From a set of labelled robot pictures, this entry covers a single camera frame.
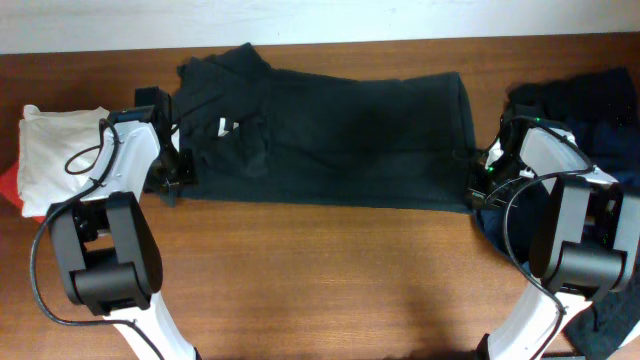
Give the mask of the dark green Nike t-shirt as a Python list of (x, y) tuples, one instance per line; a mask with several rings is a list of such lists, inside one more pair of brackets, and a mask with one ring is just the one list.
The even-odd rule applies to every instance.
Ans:
[(177, 70), (187, 198), (467, 213), (459, 74), (359, 81), (275, 69), (244, 44)]

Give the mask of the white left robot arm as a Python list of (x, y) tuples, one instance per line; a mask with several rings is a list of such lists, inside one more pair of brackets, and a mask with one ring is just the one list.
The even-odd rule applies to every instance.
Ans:
[(63, 288), (90, 320), (69, 327), (113, 326), (140, 359), (197, 359), (164, 302), (163, 264), (139, 205), (149, 170), (173, 147), (171, 123), (155, 106), (112, 112), (99, 122), (101, 144), (79, 192), (50, 206), (40, 234), (48, 234)]

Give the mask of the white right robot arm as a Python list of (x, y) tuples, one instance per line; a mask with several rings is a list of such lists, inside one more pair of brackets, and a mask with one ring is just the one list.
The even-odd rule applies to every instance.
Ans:
[(548, 194), (522, 264), (528, 285), (504, 323), (481, 339), (477, 359), (541, 359), (579, 313), (631, 281), (639, 248), (639, 190), (604, 172), (563, 124), (515, 116), (475, 165), (469, 198), (476, 209), (506, 213), (531, 187)]

